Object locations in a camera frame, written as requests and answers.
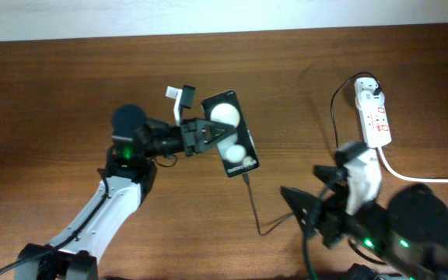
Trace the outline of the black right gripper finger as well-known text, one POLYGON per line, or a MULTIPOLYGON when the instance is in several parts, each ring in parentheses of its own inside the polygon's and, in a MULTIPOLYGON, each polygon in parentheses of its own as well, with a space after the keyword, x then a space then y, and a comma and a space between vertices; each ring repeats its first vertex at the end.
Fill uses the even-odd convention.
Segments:
POLYGON ((322 199, 293 187, 280 187, 280 194, 291 208, 304 237, 308 240, 315 236, 322 210, 322 199))
POLYGON ((316 165, 313 174, 326 185, 338 184, 345 181, 348 171, 344 167, 316 165))

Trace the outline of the black smartphone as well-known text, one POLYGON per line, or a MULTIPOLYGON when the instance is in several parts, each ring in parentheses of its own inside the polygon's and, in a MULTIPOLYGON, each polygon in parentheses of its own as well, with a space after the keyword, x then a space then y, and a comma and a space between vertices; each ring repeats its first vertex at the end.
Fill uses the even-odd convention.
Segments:
POLYGON ((201 101, 205 119, 224 128, 211 128, 218 139, 216 148, 227 177, 236 177, 260 166, 260 161, 234 90, 210 96, 201 101))

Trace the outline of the white power strip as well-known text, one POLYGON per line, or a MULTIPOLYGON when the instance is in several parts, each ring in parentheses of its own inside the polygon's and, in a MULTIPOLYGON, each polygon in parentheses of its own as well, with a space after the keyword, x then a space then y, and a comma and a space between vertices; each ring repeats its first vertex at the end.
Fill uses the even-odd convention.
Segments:
POLYGON ((390 126, 384 105, 359 107, 362 134, 370 148, 383 147, 391 143, 390 126))

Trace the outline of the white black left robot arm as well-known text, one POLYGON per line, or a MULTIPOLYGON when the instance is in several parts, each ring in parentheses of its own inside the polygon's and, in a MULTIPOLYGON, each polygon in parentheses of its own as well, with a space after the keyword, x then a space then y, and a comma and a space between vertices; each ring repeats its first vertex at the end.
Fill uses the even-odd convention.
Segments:
POLYGON ((29 243, 15 263, 16 279, 97 279, 100 258, 125 220, 136 212, 156 177, 156 157, 192 156, 236 133, 238 108, 224 103, 170 126, 149 119, 136 105, 119 107, 111 119, 113 145, 98 170, 99 187, 81 212, 44 245, 29 243))

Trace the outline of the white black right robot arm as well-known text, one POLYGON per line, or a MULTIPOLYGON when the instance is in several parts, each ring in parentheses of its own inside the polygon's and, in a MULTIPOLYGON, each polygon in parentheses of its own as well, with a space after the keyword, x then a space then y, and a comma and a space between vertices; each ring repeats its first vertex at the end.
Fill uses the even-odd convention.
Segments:
POLYGON ((374 200, 345 211, 353 194, 346 167, 315 166, 315 175, 334 193, 323 195, 281 187, 304 239, 322 236, 332 248, 348 237, 410 279, 448 279, 448 207, 425 184, 397 192, 387 207, 374 200))

